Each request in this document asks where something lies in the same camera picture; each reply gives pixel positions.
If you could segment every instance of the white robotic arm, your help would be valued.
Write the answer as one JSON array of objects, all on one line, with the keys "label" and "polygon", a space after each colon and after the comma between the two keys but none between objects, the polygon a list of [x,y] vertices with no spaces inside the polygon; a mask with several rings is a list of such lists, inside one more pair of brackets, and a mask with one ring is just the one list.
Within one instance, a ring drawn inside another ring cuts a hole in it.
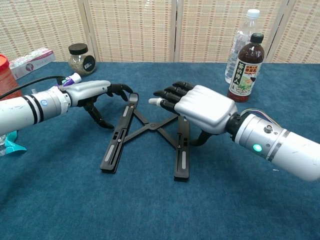
[{"label": "white robotic arm", "polygon": [[239,115],[233,100],[207,87],[176,82],[156,91],[150,104],[185,117],[202,132],[190,144],[204,144],[211,135],[228,132],[232,140],[305,180],[320,178],[320,144],[254,114]]},{"label": "white robotic arm", "polygon": [[112,93],[127,101],[124,90],[133,92],[125,84],[96,80],[53,86],[46,91],[0,100],[0,136],[64,114],[70,107],[84,107],[101,127],[111,129],[113,126],[103,120],[94,103],[98,96],[108,94],[112,97]]}]

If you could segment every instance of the red container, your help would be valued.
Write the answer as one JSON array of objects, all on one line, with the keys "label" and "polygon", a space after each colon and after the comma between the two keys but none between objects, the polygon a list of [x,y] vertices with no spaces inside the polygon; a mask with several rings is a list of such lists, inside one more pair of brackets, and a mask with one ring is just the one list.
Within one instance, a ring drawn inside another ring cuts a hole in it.
[{"label": "red container", "polygon": [[[9,61],[5,55],[0,54],[0,95],[16,88],[18,86],[14,75],[9,68]],[[12,99],[16,97],[21,97],[22,92],[16,91],[1,100]]]}]

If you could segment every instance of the wire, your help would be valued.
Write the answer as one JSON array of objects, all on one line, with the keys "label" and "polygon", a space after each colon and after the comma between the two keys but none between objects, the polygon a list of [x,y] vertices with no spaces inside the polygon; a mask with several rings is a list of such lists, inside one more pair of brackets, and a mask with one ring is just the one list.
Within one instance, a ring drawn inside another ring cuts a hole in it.
[{"label": "wire", "polygon": [[21,86],[17,86],[15,87],[14,89],[10,90],[10,91],[7,91],[6,93],[2,94],[0,96],[0,100],[9,96],[10,94],[13,94],[14,92],[20,90],[20,89],[23,89],[29,85],[32,85],[32,84],[35,84],[35,83],[38,83],[38,82],[41,82],[41,81],[44,81],[44,80],[47,80],[47,79],[56,79],[58,81],[58,84],[60,81],[62,81],[63,79],[65,79],[66,77],[65,76],[46,76],[46,77],[42,77],[42,78],[39,78],[39,79],[36,79],[36,80],[33,80],[31,82],[28,82],[24,85],[21,85]]},{"label": "wire", "polygon": [[248,108],[244,111],[241,112],[240,117],[245,114],[245,113],[254,113],[254,114],[259,114],[260,116],[262,116],[264,119],[266,119],[267,121],[281,127],[275,120],[273,120],[271,117],[269,117],[264,111],[258,109],[258,108]]}]

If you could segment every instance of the blue table surface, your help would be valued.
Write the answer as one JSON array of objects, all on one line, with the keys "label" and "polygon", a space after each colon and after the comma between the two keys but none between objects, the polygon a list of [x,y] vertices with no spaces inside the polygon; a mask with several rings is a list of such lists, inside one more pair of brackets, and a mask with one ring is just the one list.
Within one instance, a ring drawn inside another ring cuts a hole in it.
[{"label": "blue table surface", "polygon": [[[172,113],[148,104],[153,92],[184,81],[226,95],[225,67],[99,62],[82,81],[129,85],[139,94],[139,112],[160,122]],[[262,109],[282,127],[319,143],[319,69],[263,64],[249,101],[237,103],[238,111]],[[66,62],[52,62],[18,83],[72,73]],[[23,92],[54,84],[47,80]],[[116,125],[125,104],[119,96],[103,95],[96,107]],[[135,118],[129,132],[141,126]],[[176,122],[165,129],[177,137]],[[190,126],[191,139],[199,133]],[[174,181],[176,152],[157,132],[124,146],[116,174],[102,173],[112,134],[79,107],[19,130],[16,143],[27,151],[0,157],[0,239],[320,239],[319,181],[291,175],[235,144],[229,134],[190,147],[188,182]]]}]

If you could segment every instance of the metal band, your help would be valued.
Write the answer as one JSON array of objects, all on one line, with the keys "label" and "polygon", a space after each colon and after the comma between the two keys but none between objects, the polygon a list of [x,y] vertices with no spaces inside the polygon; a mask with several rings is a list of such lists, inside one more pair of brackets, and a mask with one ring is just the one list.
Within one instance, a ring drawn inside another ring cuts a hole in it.
[{"label": "metal band", "polygon": [[42,110],[42,107],[41,107],[39,101],[32,94],[30,94],[28,96],[33,99],[33,101],[35,102],[36,106],[39,109],[39,113],[40,113],[40,121],[39,121],[39,123],[43,122],[44,121],[44,111]]},{"label": "metal band", "polygon": [[279,148],[282,146],[282,144],[284,143],[284,141],[286,140],[287,136],[289,135],[290,131],[285,131],[285,133],[281,136],[280,140],[278,141],[278,143],[276,144],[275,148],[273,149],[271,155],[269,156],[269,158],[267,159],[268,161],[272,162],[272,160],[274,159],[276,153],[278,152]]},{"label": "metal band", "polygon": [[36,124],[38,122],[38,116],[37,116],[37,112],[36,112],[36,109],[35,109],[34,105],[32,104],[32,102],[30,102],[30,100],[26,96],[22,96],[22,98],[24,100],[26,100],[26,102],[29,104],[29,106],[31,108],[31,111],[33,113],[33,118],[34,118],[34,123],[33,124]]}]

